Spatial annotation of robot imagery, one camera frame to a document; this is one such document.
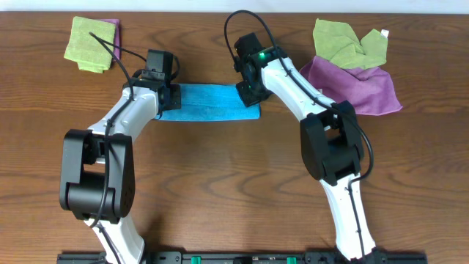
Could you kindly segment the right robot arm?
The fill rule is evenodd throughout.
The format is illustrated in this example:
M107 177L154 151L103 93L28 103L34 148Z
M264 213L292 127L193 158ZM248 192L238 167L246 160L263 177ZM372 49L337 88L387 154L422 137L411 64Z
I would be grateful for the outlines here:
M360 195L362 139L353 106L315 89L281 48L265 48L254 33L240 37L232 52L243 80L241 101L252 106L274 94L300 124L300 149L309 174L320 182L333 215L336 247L346 260L365 262L376 244L366 224Z

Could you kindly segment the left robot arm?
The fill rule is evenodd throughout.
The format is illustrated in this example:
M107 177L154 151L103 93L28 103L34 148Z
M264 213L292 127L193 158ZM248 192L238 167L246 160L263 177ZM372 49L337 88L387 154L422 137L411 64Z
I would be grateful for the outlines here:
M59 204L95 232L106 251L104 263L142 261L144 239L130 215L133 143L148 122L181 107L180 86L173 84L179 59L150 50L145 62L128 76L121 98L101 120L64 137Z

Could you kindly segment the blue microfiber cloth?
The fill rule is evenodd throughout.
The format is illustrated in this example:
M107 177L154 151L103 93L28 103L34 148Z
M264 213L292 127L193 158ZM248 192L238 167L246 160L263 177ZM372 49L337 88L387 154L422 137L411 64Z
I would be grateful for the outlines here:
M181 108L164 111L156 120L170 122L225 122L258 120L259 104L246 107L234 84L180 84Z

